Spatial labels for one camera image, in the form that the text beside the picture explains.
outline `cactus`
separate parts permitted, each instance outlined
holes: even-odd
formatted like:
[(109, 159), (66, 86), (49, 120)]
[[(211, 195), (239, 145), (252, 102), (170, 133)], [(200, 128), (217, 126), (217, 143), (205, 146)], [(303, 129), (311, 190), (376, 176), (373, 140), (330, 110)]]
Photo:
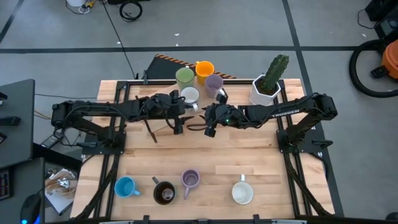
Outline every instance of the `cactus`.
[(262, 94), (273, 95), (275, 93), (275, 85), (284, 73), (288, 63), (288, 55), (280, 54), (276, 56), (270, 64), (265, 77), (257, 82), (257, 89)]

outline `cup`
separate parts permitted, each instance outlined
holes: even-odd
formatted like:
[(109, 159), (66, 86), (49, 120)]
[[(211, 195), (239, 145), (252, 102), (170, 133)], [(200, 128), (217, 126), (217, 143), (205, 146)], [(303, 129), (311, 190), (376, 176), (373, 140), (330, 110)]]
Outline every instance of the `cup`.
[(209, 75), (205, 80), (206, 94), (209, 98), (216, 98), (217, 94), (225, 96), (222, 90), (224, 80), (219, 75)]
[(141, 193), (136, 190), (136, 187), (137, 185), (131, 177), (121, 177), (114, 185), (114, 192), (121, 198), (141, 195)]
[(175, 73), (175, 79), (177, 81), (178, 87), (180, 87), (181, 90), (183, 90), (186, 87), (193, 86), (193, 78), (195, 77), (195, 74), (189, 68), (189, 66), (185, 68), (180, 68), (177, 70)]
[(199, 109), (199, 91), (194, 87), (186, 87), (181, 91), (181, 96), (185, 97), (185, 108), (192, 109), (194, 112)]
[(232, 198), (241, 205), (247, 205), (253, 200), (254, 191), (250, 184), (244, 181), (244, 174), (241, 175), (241, 181), (232, 188)]
[(204, 85), (206, 77), (214, 73), (214, 65), (207, 61), (197, 62), (195, 71), (198, 83)]
[(156, 187), (154, 190), (154, 199), (159, 205), (168, 205), (172, 203), (177, 195), (175, 187), (167, 181), (159, 182), (156, 177), (152, 180), (155, 182)]
[(189, 191), (197, 188), (200, 182), (199, 172), (196, 170), (186, 170), (181, 175), (182, 185), (185, 187), (184, 200), (187, 199)]

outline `vacuum hose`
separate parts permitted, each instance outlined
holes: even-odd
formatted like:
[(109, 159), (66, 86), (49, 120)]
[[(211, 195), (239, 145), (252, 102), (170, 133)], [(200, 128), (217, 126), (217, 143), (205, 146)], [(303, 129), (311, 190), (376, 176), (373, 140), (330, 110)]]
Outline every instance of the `vacuum hose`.
[(371, 96), (371, 97), (376, 97), (376, 98), (388, 98), (388, 97), (393, 97), (393, 96), (398, 96), (398, 90), (393, 90), (393, 91), (387, 91), (387, 92), (378, 92), (378, 91), (373, 91), (368, 88), (366, 88), (361, 81), (358, 78), (358, 74), (356, 73), (356, 61), (358, 59), (359, 54), (364, 51), (364, 50), (374, 50), (377, 47), (380, 46), (387, 46), (390, 42), (388, 40), (370, 40), (367, 41), (360, 46), (358, 46), (352, 56), (351, 59), (349, 60), (349, 77), (351, 78), (351, 81), (353, 82), (355, 88), (357, 88), (359, 91), (362, 93)]

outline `caution stripe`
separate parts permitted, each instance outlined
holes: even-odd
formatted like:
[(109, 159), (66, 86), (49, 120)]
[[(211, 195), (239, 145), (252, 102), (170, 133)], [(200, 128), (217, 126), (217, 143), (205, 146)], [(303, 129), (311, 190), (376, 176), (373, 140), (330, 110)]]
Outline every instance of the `caution stripe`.
[[(176, 58), (168, 57), (168, 56), (162, 55), (162, 54), (156, 54), (155, 57), (162, 58), (162, 59), (166, 59), (166, 60), (170, 60), (170, 61), (172, 61), (172, 62), (174, 62), (174, 63), (180, 63), (180, 64), (182, 64), (182, 65), (189, 66), (189, 67), (191, 67), (191, 68), (193, 68), (193, 67), (196, 66), (196, 65), (194, 65), (194, 64), (192, 64), (192, 63), (184, 62), (183, 60), (179, 60), (179, 59), (176, 59)], [(222, 73), (222, 72), (216, 72), (216, 71), (215, 71), (214, 74), (219, 75), (221, 78), (225, 78), (225, 79), (233, 79), (233, 78), (236, 78), (236, 77), (233, 77), (232, 75), (227, 75), (227, 74)]]

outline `wooden table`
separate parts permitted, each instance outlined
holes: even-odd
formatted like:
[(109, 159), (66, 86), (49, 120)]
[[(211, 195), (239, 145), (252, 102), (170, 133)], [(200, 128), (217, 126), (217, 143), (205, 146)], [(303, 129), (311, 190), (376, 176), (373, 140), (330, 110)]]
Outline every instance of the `wooden table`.
[[(303, 96), (299, 79), (285, 79), (289, 100)], [(116, 80), (101, 82), (99, 102), (112, 102)], [(132, 86), (129, 99), (135, 95), (151, 95), (167, 86)], [(250, 85), (225, 85), (228, 103), (248, 105)], [(305, 115), (295, 114), (297, 123)], [(109, 118), (94, 118), (102, 126), (109, 125)], [(198, 116), (187, 124), (203, 123)], [(277, 121), (268, 121), (261, 129), (234, 129), (218, 125), (215, 138), (203, 132), (189, 131), (178, 136), (170, 128), (155, 132), (158, 143), (154, 143), (143, 122), (128, 123), (126, 127), (126, 150), (121, 156), (118, 178), (128, 175), (136, 180), (140, 197), (114, 197), (112, 220), (142, 220), (150, 215), (151, 220), (207, 219), (252, 219), (293, 218), (289, 185), (283, 155), (278, 150), (275, 131)], [(307, 186), (324, 206), (333, 213), (333, 205), (324, 175), (322, 163), (308, 154), (301, 155)], [(103, 156), (95, 156), (81, 169), (71, 217), (78, 215), (98, 188)], [(199, 188), (190, 192), (184, 200), (180, 175), (185, 169), (197, 169), (201, 174)], [(249, 205), (238, 205), (231, 196), (232, 186), (239, 181), (240, 174), (254, 189), (254, 199)], [(166, 180), (177, 188), (177, 198), (171, 205), (158, 205), (153, 199), (155, 184), (152, 177)], [(298, 201), (304, 214), (303, 200), (299, 188)], [(103, 197), (101, 215), (105, 214), (108, 193)]]

